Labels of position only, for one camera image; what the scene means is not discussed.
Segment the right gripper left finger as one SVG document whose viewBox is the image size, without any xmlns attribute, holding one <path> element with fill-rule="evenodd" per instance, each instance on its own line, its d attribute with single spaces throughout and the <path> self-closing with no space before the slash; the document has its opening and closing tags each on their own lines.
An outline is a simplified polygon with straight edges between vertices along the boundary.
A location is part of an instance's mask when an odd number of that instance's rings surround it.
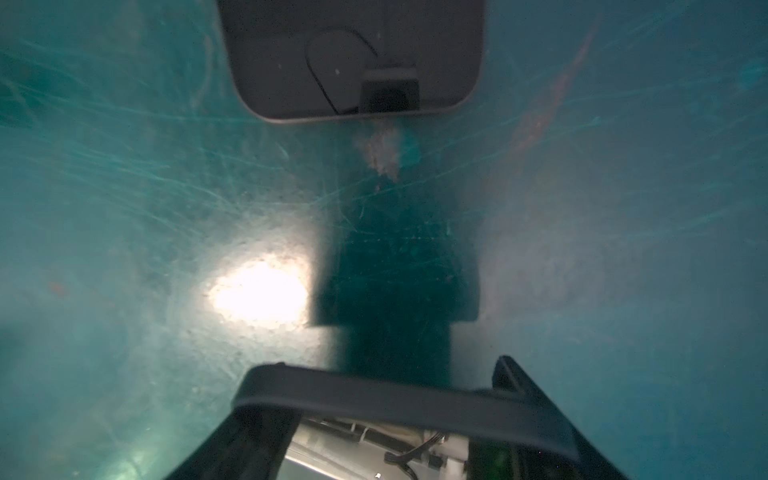
<svg viewBox="0 0 768 480">
<path fill-rule="evenodd" d="M 167 477 L 171 480 L 273 480 L 300 423 L 274 407 L 233 410 Z"/>
</svg>

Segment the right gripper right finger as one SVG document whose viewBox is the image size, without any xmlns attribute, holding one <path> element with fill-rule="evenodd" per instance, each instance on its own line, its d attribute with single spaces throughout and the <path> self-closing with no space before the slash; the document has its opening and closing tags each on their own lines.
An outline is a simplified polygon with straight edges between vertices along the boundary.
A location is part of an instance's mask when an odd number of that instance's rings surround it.
<svg viewBox="0 0 768 480">
<path fill-rule="evenodd" d="M 486 393 L 509 405 L 500 432 L 469 441 L 469 479 L 625 479 L 510 356 L 495 363 Z"/>
</svg>

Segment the phone dark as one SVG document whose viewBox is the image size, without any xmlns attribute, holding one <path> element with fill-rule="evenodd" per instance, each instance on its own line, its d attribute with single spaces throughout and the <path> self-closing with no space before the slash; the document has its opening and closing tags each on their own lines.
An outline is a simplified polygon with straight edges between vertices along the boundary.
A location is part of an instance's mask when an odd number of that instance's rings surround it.
<svg viewBox="0 0 768 480">
<path fill-rule="evenodd" d="M 416 426 L 492 440 L 494 414 L 509 403 L 486 392 L 377 381 L 284 364 L 245 375 L 232 407 L 276 407 L 301 413 Z"/>
</svg>

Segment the phone white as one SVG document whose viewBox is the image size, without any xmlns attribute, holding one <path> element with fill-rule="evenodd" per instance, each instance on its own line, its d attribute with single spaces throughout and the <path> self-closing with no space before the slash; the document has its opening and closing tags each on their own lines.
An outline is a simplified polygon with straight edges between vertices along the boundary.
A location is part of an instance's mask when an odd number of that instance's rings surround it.
<svg viewBox="0 0 768 480">
<path fill-rule="evenodd" d="M 217 4 L 236 91 L 273 123 L 428 114 L 474 90 L 486 2 Z"/>
</svg>

